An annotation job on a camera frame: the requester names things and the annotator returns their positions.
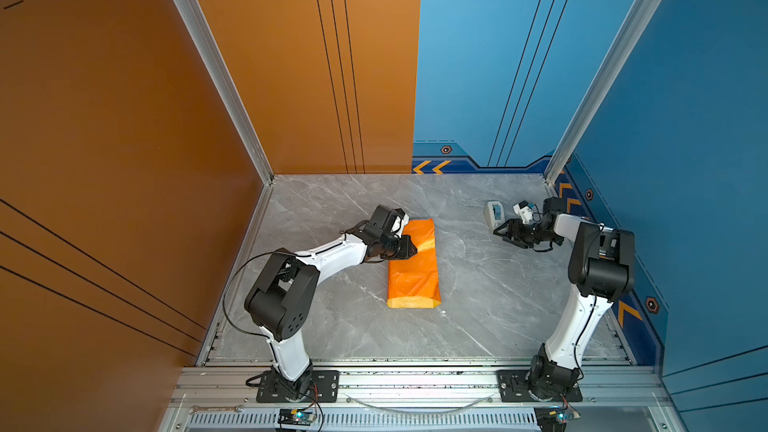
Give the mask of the yellow orange wrapping paper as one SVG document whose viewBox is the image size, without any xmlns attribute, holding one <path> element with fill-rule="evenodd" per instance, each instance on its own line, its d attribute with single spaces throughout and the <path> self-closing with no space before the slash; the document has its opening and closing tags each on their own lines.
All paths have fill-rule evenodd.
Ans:
<svg viewBox="0 0 768 432">
<path fill-rule="evenodd" d="M 432 219 L 410 221 L 404 234 L 417 253 L 408 260 L 389 263 L 387 305 L 393 309 L 432 309 L 442 302 Z"/>
</svg>

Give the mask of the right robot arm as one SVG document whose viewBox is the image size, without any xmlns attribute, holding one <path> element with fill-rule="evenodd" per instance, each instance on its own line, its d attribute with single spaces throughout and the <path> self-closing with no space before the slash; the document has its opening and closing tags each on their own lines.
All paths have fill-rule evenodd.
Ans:
<svg viewBox="0 0 768 432">
<path fill-rule="evenodd" d="M 567 212 L 563 198 L 550 197 L 537 212 L 522 201 L 516 216 L 494 227 L 505 242 L 539 253 L 572 243 L 567 267 L 571 284 L 568 301 L 552 335 L 533 356 L 524 380 L 535 401 L 570 399 L 584 377 L 586 346 L 605 313 L 635 284 L 635 235 Z"/>
</svg>

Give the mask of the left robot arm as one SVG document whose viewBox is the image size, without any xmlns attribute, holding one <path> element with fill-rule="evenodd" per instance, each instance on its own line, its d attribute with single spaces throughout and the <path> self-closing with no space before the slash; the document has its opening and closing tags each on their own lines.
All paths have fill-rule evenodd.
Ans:
<svg viewBox="0 0 768 432">
<path fill-rule="evenodd" d="M 374 238 L 343 234 L 307 251 L 280 248 L 271 253 L 244 300 L 244 309 L 266 337 L 273 358 L 268 378 L 277 392 L 290 401 L 310 396 L 313 364 L 301 329 L 320 283 L 376 259 L 408 260 L 417 254 L 410 236 L 392 232 Z"/>
</svg>

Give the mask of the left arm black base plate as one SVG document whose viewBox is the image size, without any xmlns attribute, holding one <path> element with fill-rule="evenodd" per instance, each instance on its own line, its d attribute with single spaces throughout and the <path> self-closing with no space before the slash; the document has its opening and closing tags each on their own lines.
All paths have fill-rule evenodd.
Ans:
<svg viewBox="0 0 768 432">
<path fill-rule="evenodd" d="M 289 381 L 274 368 L 259 377 L 256 401 L 258 403 L 321 404 L 337 401 L 340 373 L 338 370 L 309 368 L 296 381 Z"/>
</svg>

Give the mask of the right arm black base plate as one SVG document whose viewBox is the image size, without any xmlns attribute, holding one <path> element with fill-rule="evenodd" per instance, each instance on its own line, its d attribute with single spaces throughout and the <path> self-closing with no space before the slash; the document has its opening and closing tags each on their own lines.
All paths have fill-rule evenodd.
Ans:
<svg viewBox="0 0 768 432">
<path fill-rule="evenodd" d="M 555 371 L 552 374 L 541 372 L 530 378 L 530 370 L 506 369 L 496 372 L 496 379 L 501 400 L 512 402 L 568 402 L 579 403 L 584 400 L 577 378 L 577 369 Z"/>
</svg>

